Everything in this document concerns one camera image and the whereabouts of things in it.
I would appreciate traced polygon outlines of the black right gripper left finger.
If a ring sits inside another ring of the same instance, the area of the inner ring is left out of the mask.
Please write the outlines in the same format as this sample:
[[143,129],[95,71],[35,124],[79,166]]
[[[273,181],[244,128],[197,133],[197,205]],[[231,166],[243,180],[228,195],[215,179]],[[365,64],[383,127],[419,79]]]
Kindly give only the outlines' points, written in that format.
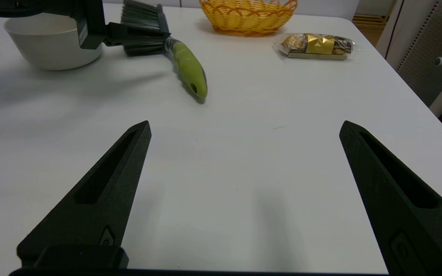
[[23,268],[123,269],[121,243],[152,134],[130,127],[17,246]]

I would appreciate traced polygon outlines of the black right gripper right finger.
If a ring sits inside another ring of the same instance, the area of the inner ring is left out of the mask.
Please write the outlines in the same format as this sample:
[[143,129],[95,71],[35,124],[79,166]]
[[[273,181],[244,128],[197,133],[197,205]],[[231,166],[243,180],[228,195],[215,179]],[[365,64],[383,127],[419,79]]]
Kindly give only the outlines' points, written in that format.
[[365,128],[339,138],[391,276],[442,276],[442,197]]

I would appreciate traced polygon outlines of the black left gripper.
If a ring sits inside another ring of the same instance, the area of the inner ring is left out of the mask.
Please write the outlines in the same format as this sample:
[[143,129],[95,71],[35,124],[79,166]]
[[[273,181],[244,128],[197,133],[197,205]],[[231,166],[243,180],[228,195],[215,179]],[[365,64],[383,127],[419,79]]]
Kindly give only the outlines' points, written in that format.
[[105,16],[100,0],[0,0],[5,18],[25,18],[42,13],[61,15],[76,22],[79,46],[96,49],[104,41],[106,46],[160,45],[170,33],[122,23],[108,23],[105,35]]

